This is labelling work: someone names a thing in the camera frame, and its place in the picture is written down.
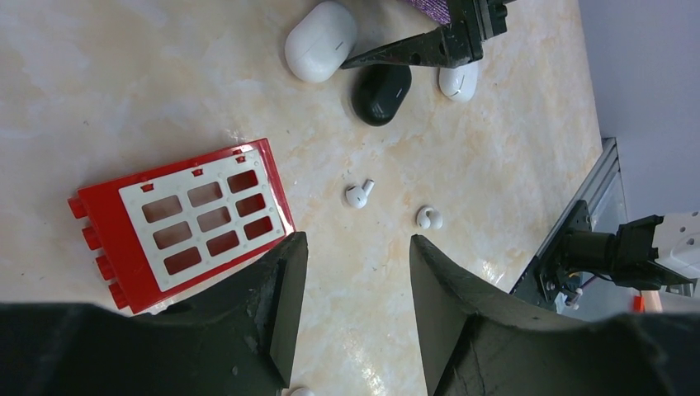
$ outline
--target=red plastic block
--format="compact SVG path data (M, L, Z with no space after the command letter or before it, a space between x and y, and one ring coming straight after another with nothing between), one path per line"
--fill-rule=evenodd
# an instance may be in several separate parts
M83 236L104 251L96 262L116 306L134 313L294 232L267 139L86 187L68 203L91 223Z

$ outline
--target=wireless earbud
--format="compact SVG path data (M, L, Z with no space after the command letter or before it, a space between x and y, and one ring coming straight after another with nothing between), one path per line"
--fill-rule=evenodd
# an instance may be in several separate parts
M360 186L348 188L345 191L345 199L348 200L350 206L360 209L367 204L367 197L370 195L372 188L374 188L374 181L367 179L362 188Z
M416 224L421 229L440 229L442 227L442 214L432 206L424 206L416 215Z
M299 388L292 392L290 396L314 396L314 393L307 388Z

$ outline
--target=earbud stem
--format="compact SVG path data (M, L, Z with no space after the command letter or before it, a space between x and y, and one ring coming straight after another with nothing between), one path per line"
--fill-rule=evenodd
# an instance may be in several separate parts
M362 186L362 189L365 191L366 196L370 195L372 188L374 188L374 181L372 179L367 179L367 181L365 181L365 185Z

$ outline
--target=purple cloth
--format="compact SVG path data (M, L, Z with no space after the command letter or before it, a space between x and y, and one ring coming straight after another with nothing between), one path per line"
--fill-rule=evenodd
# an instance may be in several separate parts
M445 0L406 0L406 2L418 8L440 25L450 23L450 14L447 12Z

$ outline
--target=rectangular hole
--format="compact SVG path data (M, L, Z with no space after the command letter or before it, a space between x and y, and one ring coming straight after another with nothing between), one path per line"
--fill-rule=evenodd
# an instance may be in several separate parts
M214 257L237 247L239 244L240 241L236 232L229 231L228 233L206 241L206 248L209 249L209 254Z
M153 223L182 212L182 206L177 196L169 196L162 200L156 200L146 204L141 209L144 211L146 221Z
M224 208L214 209L211 212L206 212L197 216L197 223L199 223L199 229L205 233L209 230L221 227L231 221L231 215L229 210Z
M193 208L218 200L222 196L224 195L221 193L221 187L216 181L193 188L187 192L187 197L190 199Z
M236 202L236 210L239 212L240 217L250 215L251 213L263 209L265 209L265 198L263 198L263 194L249 196L244 200Z
M190 247L187 250L173 254L172 256L163 260L165 269L170 275L175 275L180 271L185 271L187 268L195 266L200 262L201 256L196 247Z
M192 238L192 231L186 221L171 225L154 233L155 246L158 249L169 248L175 243L180 243Z
M234 194L258 185L258 177L255 176L255 171L247 171L239 173L238 175L233 175L229 177L228 181L229 189L231 189L231 192Z
M248 241L253 240L264 233L272 231L272 220L270 220L269 217L263 217L250 224L245 224L243 230L245 231L245 237L248 238Z

